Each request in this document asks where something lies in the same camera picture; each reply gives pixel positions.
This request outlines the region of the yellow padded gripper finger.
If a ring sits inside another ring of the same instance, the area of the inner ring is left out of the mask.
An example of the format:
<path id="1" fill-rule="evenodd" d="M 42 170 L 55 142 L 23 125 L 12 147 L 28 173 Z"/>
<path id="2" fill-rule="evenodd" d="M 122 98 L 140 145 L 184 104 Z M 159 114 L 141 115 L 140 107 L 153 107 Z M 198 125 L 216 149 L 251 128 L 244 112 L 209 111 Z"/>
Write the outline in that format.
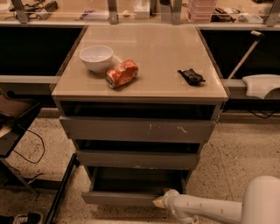
<path id="1" fill-rule="evenodd" d="M 155 207 L 165 208 L 165 204 L 163 202 L 163 196 L 160 196 L 152 201 Z"/>

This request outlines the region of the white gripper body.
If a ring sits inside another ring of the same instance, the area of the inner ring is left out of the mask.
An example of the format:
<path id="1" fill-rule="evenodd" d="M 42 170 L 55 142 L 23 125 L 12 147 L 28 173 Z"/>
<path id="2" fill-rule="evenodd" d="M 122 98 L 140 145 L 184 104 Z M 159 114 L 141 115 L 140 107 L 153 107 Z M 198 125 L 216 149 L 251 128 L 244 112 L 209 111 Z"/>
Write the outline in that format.
<path id="1" fill-rule="evenodd" d="M 188 201 L 191 197 L 185 194 L 179 194 L 176 190 L 168 190 L 163 198 L 163 204 L 179 221 L 180 224 L 200 224 L 199 218 L 193 214 L 188 213 Z"/>

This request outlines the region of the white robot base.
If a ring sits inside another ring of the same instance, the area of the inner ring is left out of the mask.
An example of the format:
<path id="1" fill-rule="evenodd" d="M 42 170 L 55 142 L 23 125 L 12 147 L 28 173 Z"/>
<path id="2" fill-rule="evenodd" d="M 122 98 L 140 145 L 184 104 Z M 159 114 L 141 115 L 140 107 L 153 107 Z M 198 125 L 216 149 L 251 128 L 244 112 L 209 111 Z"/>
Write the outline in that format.
<path id="1" fill-rule="evenodd" d="M 242 81 L 246 84 L 246 96 L 264 99 L 265 96 L 280 88 L 280 75 L 276 74 L 255 74 L 245 76 Z"/>

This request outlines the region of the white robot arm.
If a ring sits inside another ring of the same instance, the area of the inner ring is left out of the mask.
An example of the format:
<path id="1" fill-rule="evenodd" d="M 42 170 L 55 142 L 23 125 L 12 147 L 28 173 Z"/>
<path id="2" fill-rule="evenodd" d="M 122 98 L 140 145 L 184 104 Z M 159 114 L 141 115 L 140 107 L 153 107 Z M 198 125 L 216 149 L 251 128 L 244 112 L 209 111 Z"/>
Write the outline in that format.
<path id="1" fill-rule="evenodd" d="M 253 178 L 242 202 L 205 199 L 170 189 L 153 204 L 170 211 L 180 224 L 200 224 L 199 216 L 221 224 L 280 224 L 280 179 Z"/>

